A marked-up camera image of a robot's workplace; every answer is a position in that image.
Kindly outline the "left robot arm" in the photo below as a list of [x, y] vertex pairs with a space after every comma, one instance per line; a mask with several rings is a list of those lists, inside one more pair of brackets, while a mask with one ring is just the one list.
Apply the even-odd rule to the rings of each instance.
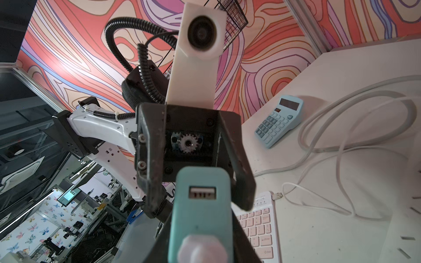
[[[180, 30], [169, 32], [149, 21], [117, 17], [105, 26], [106, 43], [128, 71], [122, 93], [132, 112], [104, 112], [95, 97], [80, 101], [74, 111], [53, 116], [47, 134], [78, 157], [95, 160], [104, 143], [133, 154], [136, 163], [101, 165], [150, 210], [157, 210], [161, 185], [175, 180], [184, 167], [219, 167], [229, 174], [231, 201], [244, 210], [254, 202], [255, 181], [241, 133], [241, 118], [213, 109], [219, 57], [225, 47], [226, 13], [184, 15]], [[148, 59], [148, 43], [138, 44], [139, 65], [133, 68], [118, 50], [114, 34], [122, 28], [145, 31], [175, 50], [166, 89], [158, 88]]]

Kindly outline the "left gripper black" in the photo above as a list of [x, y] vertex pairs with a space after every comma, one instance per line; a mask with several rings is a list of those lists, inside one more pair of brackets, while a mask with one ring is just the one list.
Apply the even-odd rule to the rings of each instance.
[[166, 219], [172, 208], [163, 183], [187, 166], [219, 167], [230, 176], [231, 200], [251, 210], [255, 179], [235, 112], [141, 103], [136, 109], [136, 170], [145, 193], [140, 207], [149, 218]]

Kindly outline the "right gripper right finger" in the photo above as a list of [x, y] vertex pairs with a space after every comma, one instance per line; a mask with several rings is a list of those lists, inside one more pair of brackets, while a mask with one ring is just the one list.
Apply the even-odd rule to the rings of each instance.
[[236, 215], [232, 212], [232, 236], [235, 263], [260, 263], [248, 237], [245, 235]]

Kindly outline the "teal usb charger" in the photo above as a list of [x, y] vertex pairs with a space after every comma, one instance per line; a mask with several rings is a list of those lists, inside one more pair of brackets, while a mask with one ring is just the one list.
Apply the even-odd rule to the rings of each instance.
[[233, 262], [230, 176], [224, 169], [181, 169], [172, 212], [168, 262]]

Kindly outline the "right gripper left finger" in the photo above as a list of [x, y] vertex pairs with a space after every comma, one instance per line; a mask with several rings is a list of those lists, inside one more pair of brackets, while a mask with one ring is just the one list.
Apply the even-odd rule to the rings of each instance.
[[172, 227], [171, 212], [143, 263], [168, 263], [169, 241]]

